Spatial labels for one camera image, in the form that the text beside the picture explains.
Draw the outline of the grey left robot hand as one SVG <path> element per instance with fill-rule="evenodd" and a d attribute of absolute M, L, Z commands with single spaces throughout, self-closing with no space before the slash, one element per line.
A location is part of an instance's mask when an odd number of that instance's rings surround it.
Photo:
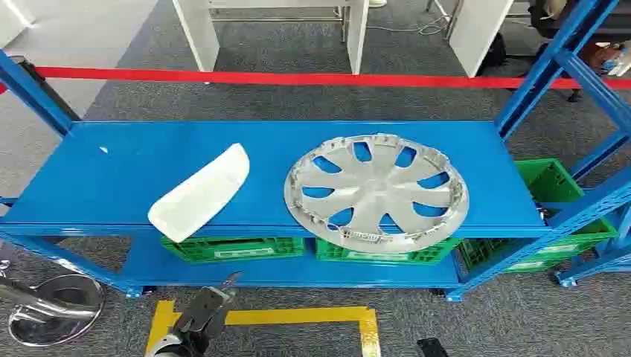
<path fill-rule="evenodd" d="M 241 271 L 231 273 L 219 287 L 205 286 L 176 321 L 172 332 L 180 342 L 175 356 L 204 356 L 211 339 L 225 328 L 225 319 L 236 296 L 233 287 Z"/>

